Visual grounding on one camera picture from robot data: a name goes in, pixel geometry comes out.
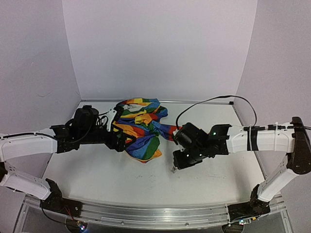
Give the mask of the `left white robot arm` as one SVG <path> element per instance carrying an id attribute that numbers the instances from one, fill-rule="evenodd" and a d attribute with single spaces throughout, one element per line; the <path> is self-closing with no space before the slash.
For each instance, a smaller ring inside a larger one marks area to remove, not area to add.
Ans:
<path id="1" fill-rule="evenodd" d="M 19 171 L 8 160 L 37 154 L 60 154 L 92 144 L 105 144 L 111 150 L 122 152 L 136 141 L 134 136 L 114 125 L 122 114 L 120 106 L 100 114 L 92 106 L 84 105 L 64 125 L 53 125 L 31 133 L 1 134 L 1 186 L 38 198 L 44 210 L 80 217 L 83 204 L 63 197 L 55 181 Z"/>

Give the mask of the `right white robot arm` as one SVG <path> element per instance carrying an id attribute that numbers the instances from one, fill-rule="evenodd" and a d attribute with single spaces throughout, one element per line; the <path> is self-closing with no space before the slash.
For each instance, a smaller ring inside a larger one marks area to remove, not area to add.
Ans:
<path id="1" fill-rule="evenodd" d="M 206 133 L 192 123 L 173 132 L 179 150 L 173 152 L 174 169 L 182 170 L 205 158 L 244 151 L 282 151 L 285 157 L 265 181 L 257 184 L 248 202 L 228 206 L 230 222 L 270 213 L 269 202 L 290 181 L 311 171 L 311 143 L 301 118 L 267 126 L 214 125 Z"/>

